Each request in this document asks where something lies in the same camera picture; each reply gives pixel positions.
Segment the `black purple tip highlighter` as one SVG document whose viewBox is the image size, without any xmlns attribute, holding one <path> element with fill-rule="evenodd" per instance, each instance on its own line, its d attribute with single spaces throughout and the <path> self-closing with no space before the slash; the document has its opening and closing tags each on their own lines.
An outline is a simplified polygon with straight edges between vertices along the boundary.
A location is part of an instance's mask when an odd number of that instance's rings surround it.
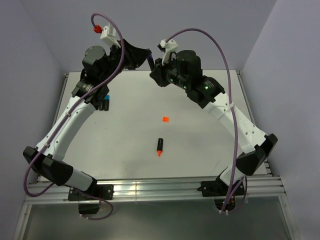
<svg viewBox="0 0 320 240">
<path fill-rule="evenodd" d="M 151 72 L 153 72 L 155 70 L 155 61 L 154 61 L 152 55 L 149 55 L 147 57 L 147 62 L 148 62 L 148 65 L 149 65 Z"/>
</svg>

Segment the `black blue tip highlighter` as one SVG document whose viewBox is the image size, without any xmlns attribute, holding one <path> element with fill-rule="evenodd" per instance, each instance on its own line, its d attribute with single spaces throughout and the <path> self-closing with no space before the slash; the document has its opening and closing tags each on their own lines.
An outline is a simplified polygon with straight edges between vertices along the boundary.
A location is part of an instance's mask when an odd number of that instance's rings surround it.
<svg viewBox="0 0 320 240">
<path fill-rule="evenodd" d="M 110 100 L 104 99 L 104 111 L 108 111 L 110 108 Z"/>
</svg>

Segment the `black green tip highlighter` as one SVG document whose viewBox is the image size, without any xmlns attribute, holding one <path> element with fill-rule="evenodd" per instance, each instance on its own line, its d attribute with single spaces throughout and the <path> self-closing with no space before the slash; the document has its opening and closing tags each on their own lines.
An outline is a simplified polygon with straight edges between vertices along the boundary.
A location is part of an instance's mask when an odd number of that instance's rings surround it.
<svg viewBox="0 0 320 240">
<path fill-rule="evenodd" d="M 99 110 L 100 111 L 104 111 L 105 110 L 105 101 L 101 101 L 100 105 L 99 105 Z"/>
</svg>

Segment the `purple pen cap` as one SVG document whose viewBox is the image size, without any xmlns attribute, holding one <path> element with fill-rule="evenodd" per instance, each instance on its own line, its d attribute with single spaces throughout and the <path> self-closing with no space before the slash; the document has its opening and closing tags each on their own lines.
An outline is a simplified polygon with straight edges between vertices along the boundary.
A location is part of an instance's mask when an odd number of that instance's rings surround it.
<svg viewBox="0 0 320 240">
<path fill-rule="evenodd" d="M 152 56 L 152 51 L 150 49 L 149 50 L 149 55 L 147 57 L 148 60 L 153 60 L 153 56 Z"/>
</svg>

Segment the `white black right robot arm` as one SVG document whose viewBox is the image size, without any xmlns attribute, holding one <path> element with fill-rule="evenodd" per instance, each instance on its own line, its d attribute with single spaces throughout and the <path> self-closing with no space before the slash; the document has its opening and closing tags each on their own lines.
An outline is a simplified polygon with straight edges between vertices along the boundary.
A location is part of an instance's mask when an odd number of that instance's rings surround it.
<svg viewBox="0 0 320 240">
<path fill-rule="evenodd" d="M 172 84 L 183 89 L 191 101 L 215 117 L 234 137 L 235 148 L 242 152 L 235 155 L 216 183 L 220 194 L 229 194 L 235 181 L 256 172 L 273 151 L 278 138 L 255 126 L 230 100 L 223 86 L 203 74 L 201 59 L 193 50 L 172 52 L 167 62 L 157 58 L 150 68 L 150 77 L 158 86 Z"/>
</svg>

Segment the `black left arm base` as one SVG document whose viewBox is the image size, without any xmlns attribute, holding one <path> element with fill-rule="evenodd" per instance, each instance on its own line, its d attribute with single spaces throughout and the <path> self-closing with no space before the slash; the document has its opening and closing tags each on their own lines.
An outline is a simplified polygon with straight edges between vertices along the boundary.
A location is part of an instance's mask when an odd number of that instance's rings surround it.
<svg viewBox="0 0 320 240">
<path fill-rule="evenodd" d="M 113 211 L 114 207 L 109 202 L 109 200 L 113 199 L 114 195 L 114 185 L 113 184 L 96 184 L 90 187 L 86 191 L 81 191 L 76 188 L 70 188 L 67 200 L 69 202 L 83 202 L 83 201 L 98 201 L 98 203 L 79 203 L 78 204 L 78 212 L 83 217 L 91 219 L 102 219 L 109 217 Z M 109 205 L 110 210 L 106 216 L 94 217 L 102 205 L 105 203 Z"/>
</svg>

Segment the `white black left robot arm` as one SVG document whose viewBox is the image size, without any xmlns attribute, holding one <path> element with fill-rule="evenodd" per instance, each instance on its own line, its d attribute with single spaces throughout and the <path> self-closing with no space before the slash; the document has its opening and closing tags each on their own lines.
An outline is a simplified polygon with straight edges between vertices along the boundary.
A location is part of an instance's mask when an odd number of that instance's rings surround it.
<svg viewBox="0 0 320 240">
<path fill-rule="evenodd" d="M 150 49 L 135 47 L 124 39 L 111 46 L 109 54 L 99 45 L 89 47 L 82 60 L 80 80 L 64 112 L 35 147 L 27 146 L 23 151 L 28 162 L 25 175 L 33 170 L 52 185 L 70 187 L 86 200 L 99 197 L 102 189 L 97 180 L 63 159 L 80 128 L 108 94 L 108 83 L 124 69 L 139 68 L 151 54 Z"/>
</svg>

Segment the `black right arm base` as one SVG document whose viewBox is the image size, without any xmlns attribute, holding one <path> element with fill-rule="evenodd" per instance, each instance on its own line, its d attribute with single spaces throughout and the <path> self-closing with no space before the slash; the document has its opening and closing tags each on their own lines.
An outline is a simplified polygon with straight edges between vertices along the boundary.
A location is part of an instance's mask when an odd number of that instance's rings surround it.
<svg viewBox="0 0 320 240">
<path fill-rule="evenodd" d="M 202 181 L 200 187 L 197 188 L 201 192 L 202 197 L 222 197 L 221 199 L 214 199 L 214 204 L 220 211 L 223 208 L 228 192 L 228 186 L 217 177 L 215 180 Z M 225 211 L 233 211 L 237 206 L 236 196 L 245 196 L 248 190 L 247 179 L 237 180 L 231 188 L 231 197 L 228 200 Z"/>
</svg>

